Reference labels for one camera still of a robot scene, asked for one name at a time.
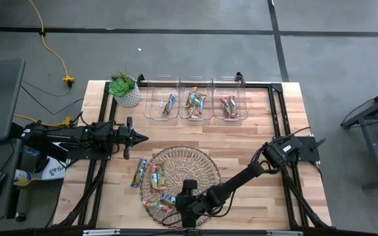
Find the gray concrete floor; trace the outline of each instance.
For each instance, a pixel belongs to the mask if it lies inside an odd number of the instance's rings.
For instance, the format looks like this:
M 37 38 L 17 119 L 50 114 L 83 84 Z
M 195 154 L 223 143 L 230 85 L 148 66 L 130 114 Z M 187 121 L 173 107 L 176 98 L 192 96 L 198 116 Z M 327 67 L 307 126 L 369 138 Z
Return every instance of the gray concrete floor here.
M 376 0 L 275 0 L 281 30 L 378 31 Z M 265 0 L 35 0 L 46 26 L 271 30 Z M 26 0 L 0 0 L 0 26 L 39 26 Z M 59 52 L 77 82 L 69 95 L 53 98 L 30 88 L 52 111 L 82 98 L 87 81 L 105 79 L 117 68 L 133 76 L 233 75 L 248 80 L 281 81 L 273 36 L 144 35 L 51 33 L 48 45 Z M 282 37 L 290 81 L 300 82 L 308 120 L 320 147 L 325 193 L 333 225 L 378 232 L 378 190 L 361 185 L 378 180 L 375 159 L 359 129 L 339 123 L 357 105 L 378 94 L 378 38 Z M 47 52 L 36 33 L 0 33 L 0 60 L 24 58 L 24 80 L 63 94 L 61 63 Z M 23 91 L 16 113 L 48 123 L 76 115 L 78 103 L 52 116 Z M 27 121 L 17 120 L 25 125 Z M 21 207 L 28 220 L 0 221 L 0 229 L 43 227 L 52 214 L 60 183 L 25 193 Z

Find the wooden tabletop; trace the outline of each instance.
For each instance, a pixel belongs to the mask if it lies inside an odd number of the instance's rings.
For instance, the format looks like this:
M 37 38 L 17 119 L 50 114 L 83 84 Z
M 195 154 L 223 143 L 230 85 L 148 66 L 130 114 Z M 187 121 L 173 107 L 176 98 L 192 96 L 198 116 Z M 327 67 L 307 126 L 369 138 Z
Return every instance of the wooden tabletop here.
M 83 118 L 86 122 L 97 121 L 105 81 L 89 81 L 83 102 Z M 291 131 L 307 127 L 308 121 L 298 83 L 282 83 Z M 246 102 L 249 117 L 240 126 L 219 127 L 214 120 L 210 125 L 184 126 L 180 121 L 172 126 L 150 125 L 144 117 L 146 89 L 141 88 L 141 100 L 131 109 L 117 108 L 115 120 L 126 123 L 133 118 L 135 130 L 150 139 L 131 150 L 131 158 L 124 160 L 122 152 L 114 155 L 104 178 L 97 227 L 99 228 L 163 228 L 154 222 L 141 204 L 139 188 L 130 184 L 140 158 L 151 159 L 164 148 L 192 146 L 208 154 L 217 164 L 222 181 L 225 182 L 243 170 L 254 152 L 274 135 L 268 92 L 262 88 L 247 88 Z M 278 113 L 280 105 L 275 96 Z M 109 96 L 105 121 L 108 120 L 112 96 Z M 298 136 L 306 136 L 308 130 Z M 62 221 L 77 204 L 84 190 L 89 161 L 73 164 L 64 179 L 56 209 L 54 224 Z M 310 206 L 327 224 L 331 224 L 322 180 L 316 167 L 310 163 L 299 163 L 303 194 Z M 292 195 L 295 215 L 300 222 L 298 203 Z M 225 212 L 229 201 L 223 209 Z M 93 198 L 89 201 L 86 219 L 90 218 Z M 233 206 L 227 216 L 213 218 L 201 229 L 288 229 L 288 216 L 280 174 L 262 175 L 239 188 Z

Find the yellow extension cord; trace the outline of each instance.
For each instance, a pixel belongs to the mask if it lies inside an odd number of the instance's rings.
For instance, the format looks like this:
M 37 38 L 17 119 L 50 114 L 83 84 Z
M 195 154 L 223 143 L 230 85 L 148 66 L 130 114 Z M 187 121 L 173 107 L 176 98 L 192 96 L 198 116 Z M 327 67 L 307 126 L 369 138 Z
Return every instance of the yellow extension cord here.
M 23 119 L 27 119 L 29 121 L 33 121 L 34 123 L 37 123 L 37 120 L 36 119 L 33 119 L 31 117 L 28 117 L 28 116 L 25 116 L 25 115 L 14 115 L 15 117 L 17 118 L 23 118 Z M 49 127 L 65 127 L 65 126 L 68 126 L 70 125 L 70 121 L 71 120 L 71 117 L 67 117 L 65 119 L 65 121 L 61 122 L 61 123 L 57 123 L 57 124 L 47 124 L 47 123 L 42 123 L 42 125 L 46 125 L 46 126 L 49 126 Z
M 30 4 L 33 6 L 34 10 L 36 11 L 37 13 L 37 16 L 39 17 L 39 20 L 40 20 L 40 25 L 41 25 L 41 28 L 42 28 L 42 32 L 45 31 L 45 27 L 43 25 L 43 20 L 42 20 L 42 17 L 39 13 L 39 10 L 37 9 L 37 7 L 34 5 L 33 1 L 32 0 L 29 0 Z M 41 38 L 42 38 L 42 42 L 43 42 L 43 45 L 45 46 L 45 48 L 50 51 L 51 53 L 53 53 L 55 56 L 57 56 L 59 58 L 59 60 L 62 62 L 62 65 L 64 66 L 64 70 L 65 70 L 65 78 L 63 79 L 63 81 L 65 83 L 68 83 L 68 86 L 70 87 L 70 84 L 71 83 L 74 83 L 75 82 L 75 79 L 70 77 L 68 75 L 68 70 L 66 69 L 66 66 L 65 66 L 65 62 L 64 60 L 55 52 L 53 51 L 51 48 L 49 48 L 47 45 L 46 45 L 46 42 L 45 42 L 45 36 L 44 35 L 41 35 Z

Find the clear plastic bin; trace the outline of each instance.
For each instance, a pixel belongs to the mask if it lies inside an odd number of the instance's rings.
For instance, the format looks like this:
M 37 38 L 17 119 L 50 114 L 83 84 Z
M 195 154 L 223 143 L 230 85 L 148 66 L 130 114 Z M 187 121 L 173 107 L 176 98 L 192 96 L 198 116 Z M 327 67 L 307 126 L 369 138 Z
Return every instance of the clear plastic bin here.
M 213 117 L 213 78 L 202 76 L 191 76 L 180 80 L 180 110 L 178 116 L 182 119 L 183 125 L 208 125 Z M 200 117 L 196 113 L 190 115 L 191 105 L 186 104 L 193 87 L 197 87 L 195 94 L 206 95 L 203 101 Z
M 179 114 L 179 79 L 174 75 L 158 75 L 147 80 L 147 101 L 144 116 L 151 125 L 175 125 Z M 164 113 L 170 94 L 175 96 L 168 114 Z
M 216 125 L 241 125 L 249 116 L 246 107 L 245 83 L 242 76 L 215 77 L 213 83 L 213 113 Z M 229 117 L 222 106 L 221 98 L 234 96 L 237 116 Z

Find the metal bracket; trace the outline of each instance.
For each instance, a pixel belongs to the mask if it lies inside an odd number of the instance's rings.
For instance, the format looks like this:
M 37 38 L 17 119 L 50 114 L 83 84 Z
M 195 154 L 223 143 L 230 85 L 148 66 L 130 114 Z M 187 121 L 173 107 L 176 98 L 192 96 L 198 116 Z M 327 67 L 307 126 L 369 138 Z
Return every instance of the metal bracket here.
M 284 91 L 283 91 L 283 89 L 282 89 L 282 84 L 281 84 L 281 83 L 271 83 L 270 86 L 271 86 L 271 88 L 273 88 L 276 92 L 284 93 Z
M 311 136 L 297 136 L 300 140 L 301 145 L 303 146 L 302 150 L 299 153 L 298 159 L 296 157 L 288 157 L 287 161 L 320 161 L 319 151 L 318 151 L 318 143 L 316 139 Z
M 303 236 L 300 231 L 280 231 L 280 230 L 270 230 L 266 232 L 267 236 Z
M 138 79 L 136 80 L 136 85 L 138 85 L 138 87 L 140 86 L 141 84 L 141 81 L 145 80 L 144 78 L 144 75 L 143 74 L 139 74 L 138 75 Z
M 188 229 L 188 236 L 200 236 L 201 233 L 197 229 Z
M 245 81 L 245 79 L 244 79 L 242 73 L 237 72 L 237 73 L 236 73 L 236 76 L 234 77 L 234 81 L 235 81 L 235 82 L 241 82 L 241 83 L 240 83 L 240 88 L 244 88 L 244 87 L 246 87 L 246 81 Z
M 120 235 L 120 229 L 95 229 L 85 230 L 83 236 L 103 236 L 103 235 Z

